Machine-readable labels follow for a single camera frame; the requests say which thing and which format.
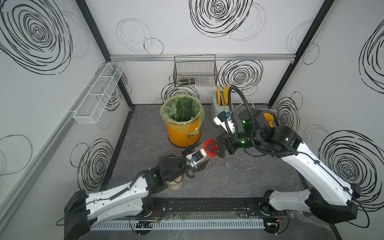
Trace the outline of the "red jar lid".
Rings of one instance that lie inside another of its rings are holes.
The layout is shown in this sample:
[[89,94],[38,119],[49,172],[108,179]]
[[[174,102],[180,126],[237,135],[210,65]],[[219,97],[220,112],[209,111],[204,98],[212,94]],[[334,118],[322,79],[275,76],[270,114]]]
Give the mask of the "red jar lid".
[[204,151],[211,158],[214,158],[216,156],[216,153],[218,152],[218,147],[215,144],[215,141],[215,139],[210,139],[203,143]]

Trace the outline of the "yellow trash bin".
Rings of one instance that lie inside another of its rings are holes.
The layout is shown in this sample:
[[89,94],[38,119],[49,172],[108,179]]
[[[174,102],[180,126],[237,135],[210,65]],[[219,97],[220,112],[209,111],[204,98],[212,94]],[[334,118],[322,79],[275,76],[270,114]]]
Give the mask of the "yellow trash bin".
[[187,147],[198,142],[201,137],[200,121],[195,120],[186,126],[166,123],[168,138],[177,147]]

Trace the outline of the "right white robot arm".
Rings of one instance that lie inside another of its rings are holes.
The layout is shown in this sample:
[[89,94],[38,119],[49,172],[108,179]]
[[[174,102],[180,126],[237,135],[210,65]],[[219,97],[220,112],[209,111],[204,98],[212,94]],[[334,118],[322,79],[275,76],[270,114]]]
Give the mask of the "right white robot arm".
[[259,203],[263,214],[307,212],[330,224],[351,223],[357,219],[362,208],[358,202],[359,185],[350,184],[333,173],[294,130],[287,126],[272,127],[263,112],[249,106],[239,88],[229,88],[228,106],[229,112],[218,116],[226,132],[215,141],[217,156],[223,158],[237,149],[254,148],[260,156],[283,160],[312,185],[301,192],[267,190]]

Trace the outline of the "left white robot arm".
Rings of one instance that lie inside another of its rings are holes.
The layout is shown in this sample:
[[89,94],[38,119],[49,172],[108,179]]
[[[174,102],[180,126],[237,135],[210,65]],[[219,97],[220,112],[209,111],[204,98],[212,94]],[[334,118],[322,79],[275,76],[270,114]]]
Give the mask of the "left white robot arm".
[[192,145],[185,156],[161,156],[158,164],[139,172],[124,185],[97,193],[75,192],[64,207],[62,218],[65,240],[77,240],[91,228],[122,217],[139,216],[152,211],[151,196],[168,187],[188,173],[199,172],[215,157],[205,143]]

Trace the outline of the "cream lid oatmeal jar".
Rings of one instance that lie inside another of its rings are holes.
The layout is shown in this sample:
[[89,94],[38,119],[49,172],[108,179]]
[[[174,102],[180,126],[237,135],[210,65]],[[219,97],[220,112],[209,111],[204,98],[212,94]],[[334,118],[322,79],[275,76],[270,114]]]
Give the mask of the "cream lid oatmeal jar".
[[178,178],[176,178],[174,181],[167,182],[168,188],[174,192],[180,190],[183,186],[183,180],[184,180],[184,175],[181,175]]

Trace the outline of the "mint green toaster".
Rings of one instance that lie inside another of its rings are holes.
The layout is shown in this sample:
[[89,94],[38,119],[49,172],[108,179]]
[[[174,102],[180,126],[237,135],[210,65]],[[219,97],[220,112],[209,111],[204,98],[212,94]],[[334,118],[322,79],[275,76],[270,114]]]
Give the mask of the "mint green toaster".
[[215,92],[214,94],[212,94],[212,97],[211,97],[211,119],[212,119],[212,122],[215,123],[214,119],[221,113],[221,112],[229,112],[230,111],[230,108],[228,105],[225,105],[224,104],[224,100],[223,100],[223,92],[220,91],[220,96],[221,96],[221,103],[222,105],[219,105],[218,104],[218,97],[217,97],[217,92]]

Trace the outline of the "green plastic bin liner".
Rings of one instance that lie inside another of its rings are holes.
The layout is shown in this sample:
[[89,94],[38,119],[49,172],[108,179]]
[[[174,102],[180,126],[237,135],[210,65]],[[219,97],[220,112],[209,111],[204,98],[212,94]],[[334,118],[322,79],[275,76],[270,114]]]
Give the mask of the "green plastic bin liner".
[[160,108],[160,115],[165,123],[176,126],[186,126],[199,120],[201,128],[205,110],[198,98],[190,95],[177,95],[163,103]]

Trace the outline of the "yellow mug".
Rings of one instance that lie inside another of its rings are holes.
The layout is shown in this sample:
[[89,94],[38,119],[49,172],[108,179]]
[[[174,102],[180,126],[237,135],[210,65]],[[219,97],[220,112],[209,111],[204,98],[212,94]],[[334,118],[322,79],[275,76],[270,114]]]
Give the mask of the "yellow mug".
[[273,125],[274,117],[268,113],[264,113],[264,117],[265,117],[266,121],[269,123],[270,127],[272,128],[274,126]]

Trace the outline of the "right yellow toast slice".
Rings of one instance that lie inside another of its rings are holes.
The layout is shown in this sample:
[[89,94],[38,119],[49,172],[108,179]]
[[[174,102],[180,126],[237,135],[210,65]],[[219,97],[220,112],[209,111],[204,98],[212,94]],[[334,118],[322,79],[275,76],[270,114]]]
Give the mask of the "right yellow toast slice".
[[223,101],[224,105],[227,106],[229,103],[229,87],[225,86],[223,90]]

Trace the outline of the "yellow toast slice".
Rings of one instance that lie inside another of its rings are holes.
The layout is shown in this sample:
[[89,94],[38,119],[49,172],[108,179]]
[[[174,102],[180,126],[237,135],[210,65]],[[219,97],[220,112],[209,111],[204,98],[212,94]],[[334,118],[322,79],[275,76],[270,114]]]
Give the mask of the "yellow toast slice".
[[218,104],[218,106],[222,105],[222,102],[221,102],[221,92],[220,92],[220,87],[219,86],[217,86],[217,104]]
[[225,86],[223,90],[223,101],[224,105],[227,106],[229,103],[229,87]]

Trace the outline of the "left yellow toast slice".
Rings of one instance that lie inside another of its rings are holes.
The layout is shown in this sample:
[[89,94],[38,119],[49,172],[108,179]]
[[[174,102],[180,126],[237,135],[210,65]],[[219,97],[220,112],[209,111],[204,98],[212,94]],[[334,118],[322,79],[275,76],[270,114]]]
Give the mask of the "left yellow toast slice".
[[221,102],[221,92],[220,92],[220,87],[219,86],[217,86],[217,104],[218,104],[218,106],[222,105],[222,102]]

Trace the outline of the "dark item in basket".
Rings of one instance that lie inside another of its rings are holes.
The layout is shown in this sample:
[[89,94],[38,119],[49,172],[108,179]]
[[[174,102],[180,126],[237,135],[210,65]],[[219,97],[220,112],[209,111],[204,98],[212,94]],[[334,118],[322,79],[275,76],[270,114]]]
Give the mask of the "dark item in basket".
[[196,83],[194,78],[183,78],[179,81],[180,86],[194,85]]

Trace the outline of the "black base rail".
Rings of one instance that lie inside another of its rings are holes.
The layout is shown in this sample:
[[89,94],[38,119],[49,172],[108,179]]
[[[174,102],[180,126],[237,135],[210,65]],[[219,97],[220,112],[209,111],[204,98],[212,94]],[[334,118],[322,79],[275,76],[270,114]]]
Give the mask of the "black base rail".
[[240,212],[247,217],[277,218],[287,216],[296,207],[276,209],[263,198],[150,198],[144,200],[140,217],[165,217],[170,213]]

